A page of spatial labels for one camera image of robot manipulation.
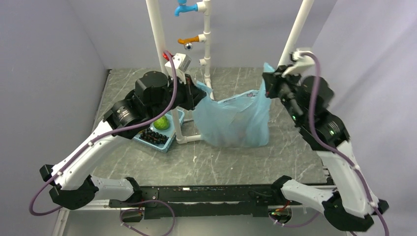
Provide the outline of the light blue plastic bag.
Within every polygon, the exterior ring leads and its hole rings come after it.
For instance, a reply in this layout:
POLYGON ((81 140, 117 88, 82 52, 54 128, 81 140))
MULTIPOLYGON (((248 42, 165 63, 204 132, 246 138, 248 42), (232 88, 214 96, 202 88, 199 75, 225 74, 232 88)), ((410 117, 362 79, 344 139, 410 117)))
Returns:
POLYGON ((269 143, 269 110, 265 82, 219 101, 203 98, 192 117, 203 141, 222 148, 257 148, 269 143))

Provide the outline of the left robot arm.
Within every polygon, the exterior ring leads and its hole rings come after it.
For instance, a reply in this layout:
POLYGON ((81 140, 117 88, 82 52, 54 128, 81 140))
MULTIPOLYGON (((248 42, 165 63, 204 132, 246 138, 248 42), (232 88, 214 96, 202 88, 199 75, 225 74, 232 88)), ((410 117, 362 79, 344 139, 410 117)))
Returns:
POLYGON ((43 180, 51 185, 53 203, 75 210, 95 200, 117 200, 136 206, 142 191, 132 177, 107 179, 92 171, 113 150, 150 127, 168 111, 181 107, 194 110, 207 93, 190 75, 184 78, 150 71, 135 82, 124 99, 103 116, 92 134, 67 158, 40 168, 43 180))

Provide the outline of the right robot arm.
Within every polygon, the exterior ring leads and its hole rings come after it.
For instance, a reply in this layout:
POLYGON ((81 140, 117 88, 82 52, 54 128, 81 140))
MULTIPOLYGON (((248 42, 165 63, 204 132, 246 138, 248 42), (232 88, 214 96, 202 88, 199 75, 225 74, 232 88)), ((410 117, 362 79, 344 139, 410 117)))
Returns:
POLYGON ((319 79, 314 109, 316 132, 312 134, 308 115, 315 78, 284 75, 285 70, 286 66, 275 69, 265 64, 262 78, 266 97, 280 100, 302 138, 320 157, 335 189, 322 190, 282 176, 271 185, 272 200, 277 204, 289 200, 312 208, 341 231, 368 231, 374 223, 373 216, 385 213, 389 205, 368 187, 353 154, 345 124, 328 110, 333 91, 325 79, 319 79))

